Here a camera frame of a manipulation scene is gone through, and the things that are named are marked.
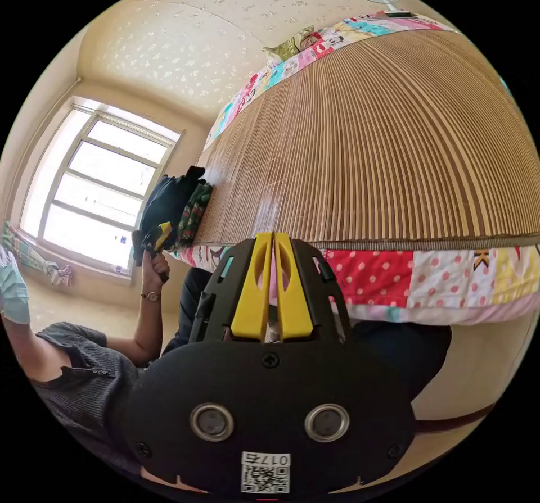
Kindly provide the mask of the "person's left hand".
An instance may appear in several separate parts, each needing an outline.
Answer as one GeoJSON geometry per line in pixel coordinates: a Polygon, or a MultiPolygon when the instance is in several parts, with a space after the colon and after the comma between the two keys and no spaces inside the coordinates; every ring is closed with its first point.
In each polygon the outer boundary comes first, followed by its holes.
{"type": "Polygon", "coordinates": [[[141,294],[161,294],[169,278],[170,268],[165,256],[154,251],[145,251],[142,259],[141,294]]]}

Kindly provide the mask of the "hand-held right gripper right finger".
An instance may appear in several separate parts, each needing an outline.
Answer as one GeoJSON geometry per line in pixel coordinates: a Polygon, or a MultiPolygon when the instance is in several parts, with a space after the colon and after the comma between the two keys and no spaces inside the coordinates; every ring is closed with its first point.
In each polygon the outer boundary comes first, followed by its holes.
{"type": "Polygon", "coordinates": [[[291,239],[286,233],[275,233],[273,245],[280,338],[309,338],[313,324],[291,239]]]}

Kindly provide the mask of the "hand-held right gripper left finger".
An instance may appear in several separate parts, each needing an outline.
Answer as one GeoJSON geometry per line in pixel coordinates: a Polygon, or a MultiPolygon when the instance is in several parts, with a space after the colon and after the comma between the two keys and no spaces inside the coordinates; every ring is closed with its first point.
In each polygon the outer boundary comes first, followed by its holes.
{"type": "Polygon", "coordinates": [[[268,324],[269,286],[273,233],[254,239],[249,265],[231,324],[235,339],[265,339],[268,324]]]}

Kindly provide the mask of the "person's right hand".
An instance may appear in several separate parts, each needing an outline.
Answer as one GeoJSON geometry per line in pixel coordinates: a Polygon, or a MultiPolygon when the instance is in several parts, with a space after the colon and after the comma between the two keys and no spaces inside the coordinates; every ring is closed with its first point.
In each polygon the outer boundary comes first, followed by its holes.
{"type": "Polygon", "coordinates": [[[347,492],[353,492],[357,490],[363,490],[368,489],[373,486],[377,486],[378,484],[381,484],[382,481],[373,481],[370,483],[364,482],[361,477],[358,477],[356,482],[353,484],[350,484],[348,486],[341,486],[341,487],[317,487],[312,486],[310,488],[308,487],[300,487],[300,488],[291,488],[291,491],[289,493],[277,493],[277,492],[242,492],[240,489],[233,490],[231,487],[210,487],[210,488],[202,488],[200,486],[196,486],[194,484],[186,483],[182,480],[180,476],[176,476],[174,481],[166,481],[160,477],[157,477],[150,472],[148,472],[145,468],[140,469],[140,476],[142,479],[149,481],[154,484],[163,485],[166,487],[174,488],[175,490],[179,491],[189,491],[189,492],[195,492],[195,493],[204,493],[209,495],[220,495],[220,496],[249,496],[249,497],[277,497],[277,496],[297,496],[297,497],[304,497],[304,496],[327,496],[331,494],[340,494],[340,493],[347,493],[347,492]]]}

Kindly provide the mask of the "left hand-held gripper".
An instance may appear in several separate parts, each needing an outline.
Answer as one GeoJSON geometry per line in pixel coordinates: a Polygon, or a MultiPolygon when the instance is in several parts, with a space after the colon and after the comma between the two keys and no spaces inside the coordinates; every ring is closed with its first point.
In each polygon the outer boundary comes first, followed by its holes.
{"type": "Polygon", "coordinates": [[[151,257],[161,253],[169,237],[173,233],[169,221],[153,227],[148,231],[134,230],[132,232],[133,259],[136,268],[142,266],[143,254],[149,252],[151,257]]]}

